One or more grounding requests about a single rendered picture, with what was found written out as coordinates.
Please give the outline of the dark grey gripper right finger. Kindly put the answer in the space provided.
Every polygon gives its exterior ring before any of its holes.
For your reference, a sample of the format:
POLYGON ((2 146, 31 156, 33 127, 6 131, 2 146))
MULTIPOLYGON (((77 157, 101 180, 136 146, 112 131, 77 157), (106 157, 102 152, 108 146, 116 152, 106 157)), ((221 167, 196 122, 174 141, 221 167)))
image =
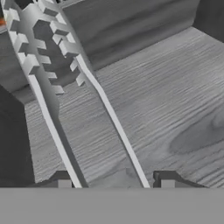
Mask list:
POLYGON ((154 171, 153 178, 154 188, 205 188, 204 185, 182 178, 176 171, 154 171))

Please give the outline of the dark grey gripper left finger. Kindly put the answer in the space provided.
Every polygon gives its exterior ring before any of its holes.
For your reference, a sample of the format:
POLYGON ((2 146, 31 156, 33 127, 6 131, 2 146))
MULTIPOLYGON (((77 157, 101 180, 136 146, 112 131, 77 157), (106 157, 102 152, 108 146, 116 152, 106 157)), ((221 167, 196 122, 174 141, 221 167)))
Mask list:
POLYGON ((73 188, 74 185, 67 171, 56 171, 49 179, 32 185, 33 187, 73 188))

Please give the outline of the grey wooden drawer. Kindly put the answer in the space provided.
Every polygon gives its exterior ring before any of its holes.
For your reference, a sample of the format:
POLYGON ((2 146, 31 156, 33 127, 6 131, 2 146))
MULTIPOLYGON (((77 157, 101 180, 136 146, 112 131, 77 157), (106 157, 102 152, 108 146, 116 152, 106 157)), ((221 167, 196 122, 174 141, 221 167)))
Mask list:
MULTIPOLYGON (((224 188, 224 43, 193 27, 199 0, 71 0, 65 14, 143 171, 224 188)), ((78 85, 45 22, 48 69, 64 88, 59 119, 91 186, 137 176, 95 91, 78 85)))

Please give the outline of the silver metal tongs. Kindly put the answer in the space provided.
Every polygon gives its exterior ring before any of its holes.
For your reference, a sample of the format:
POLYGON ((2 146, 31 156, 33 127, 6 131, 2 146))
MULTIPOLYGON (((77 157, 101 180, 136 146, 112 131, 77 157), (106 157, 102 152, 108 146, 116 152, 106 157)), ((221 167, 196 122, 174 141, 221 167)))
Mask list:
POLYGON ((46 42, 35 37, 35 26, 39 21, 49 24, 52 30, 52 40, 60 49, 63 57, 72 60, 70 69, 79 72, 75 77, 77 84, 80 86, 88 84, 98 94, 117 135, 122 141, 124 149, 127 151, 141 186, 148 188, 150 184, 118 120, 116 112, 100 82, 95 78, 94 71, 74 28, 56 1, 31 0, 31 3, 22 9, 18 6, 16 0, 0 0, 0 6, 3 10, 3 17, 13 50, 24 76, 36 96, 46 125, 50 130, 73 186, 83 188, 88 184, 59 119, 60 103, 57 96, 62 95, 64 90, 62 86, 53 83, 57 80, 56 73, 45 70, 45 65, 50 64, 51 60, 48 56, 40 53, 41 50, 46 49, 46 42))

